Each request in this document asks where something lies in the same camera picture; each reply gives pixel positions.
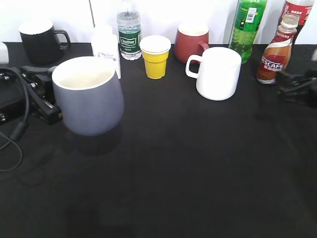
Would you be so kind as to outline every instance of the black clamp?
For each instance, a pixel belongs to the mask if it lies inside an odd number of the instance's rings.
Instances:
[[[276,83],[283,101],[317,107],[317,69],[310,69],[304,75],[278,72]]]
[[[52,68],[21,67],[21,75],[27,84],[27,90],[33,99],[34,110],[32,115],[52,125],[62,119],[59,107],[54,106]]]

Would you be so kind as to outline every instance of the nescafe coffee bottle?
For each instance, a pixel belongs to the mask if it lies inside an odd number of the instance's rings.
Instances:
[[[293,43],[295,43],[295,41],[298,37],[298,34],[303,29],[303,27],[306,23],[306,20],[307,20],[309,14],[311,13],[314,2],[315,2],[315,0],[286,0],[285,1],[283,11],[281,13],[281,17],[279,18],[278,25],[280,25],[285,14],[292,13],[292,14],[299,15],[299,17],[300,17],[299,22],[298,22],[298,27],[297,27],[297,33],[294,36]]]
[[[267,46],[262,56],[257,73],[257,80],[262,84],[275,84],[275,76],[279,71],[284,71],[291,58],[293,37],[300,17],[288,13],[277,28],[276,35]]]

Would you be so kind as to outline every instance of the green bottle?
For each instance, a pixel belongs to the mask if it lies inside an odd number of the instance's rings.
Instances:
[[[242,57],[242,63],[252,54],[252,45],[257,35],[267,0],[239,0],[232,27],[229,48]]]

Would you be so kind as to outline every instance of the white mug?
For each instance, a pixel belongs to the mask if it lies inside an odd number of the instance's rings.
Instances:
[[[192,60],[201,62],[198,73],[189,70]],[[241,68],[241,56],[224,47],[213,47],[204,51],[203,56],[192,55],[186,64],[186,74],[196,78],[197,91],[204,98],[222,101],[236,91]]]

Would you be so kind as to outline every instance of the black cable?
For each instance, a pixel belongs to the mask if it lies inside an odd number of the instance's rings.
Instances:
[[[9,74],[13,74],[14,76],[16,76],[16,78],[18,79],[18,82],[20,83],[20,85],[22,86],[23,88],[23,92],[24,92],[24,97],[25,97],[25,113],[24,113],[24,117],[23,117],[23,120],[20,121],[16,127],[14,127],[12,129],[12,132],[9,134],[9,136],[6,136],[4,135],[1,131],[0,131],[0,135],[7,139],[8,142],[6,142],[4,145],[2,145],[0,147],[0,151],[3,150],[4,148],[6,148],[10,143],[14,144],[19,152],[20,152],[20,160],[18,162],[18,164],[12,168],[9,168],[9,169],[6,169],[6,170],[1,170],[2,172],[6,172],[6,171],[11,171],[11,170],[14,170],[16,169],[22,162],[22,158],[23,158],[23,154],[22,154],[22,150],[21,148],[14,142],[14,140],[18,139],[19,137],[22,136],[22,134],[25,132],[27,126],[28,126],[28,123],[27,123],[27,120],[28,120],[28,117],[29,117],[29,112],[30,112],[30,100],[29,100],[29,94],[28,94],[28,91],[27,91],[27,88],[26,88],[26,85],[24,83],[24,79],[23,77],[20,75],[20,72],[17,70],[17,69],[14,69],[14,68],[3,68],[3,67],[0,67],[0,72],[1,73],[9,73]]]
[[[13,145],[15,145],[16,148],[18,149],[19,153],[20,153],[20,160],[18,161],[18,163],[15,166],[13,166],[11,168],[8,168],[8,169],[5,169],[5,170],[0,169],[0,172],[8,172],[8,171],[14,170],[14,169],[16,169],[16,168],[18,168],[20,166],[20,164],[22,163],[22,159],[23,159],[23,153],[22,153],[21,148],[18,146],[18,144],[15,143],[13,140],[11,140],[9,137],[7,137],[5,134],[3,134],[1,131],[0,131],[0,136],[2,136],[3,138],[7,139],[9,141],[9,144],[12,143]]]
[[[17,70],[15,70],[13,68],[0,67],[0,72],[11,73],[14,76],[16,76],[17,79],[19,80],[19,83],[23,88],[24,97],[25,97],[25,112],[24,112],[23,122],[26,122],[28,117],[29,117],[29,112],[30,112],[30,100],[29,100],[28,90],[27,90],[25,83],[24,83],[24,78],[20,75],[20,72],[18,72]]]

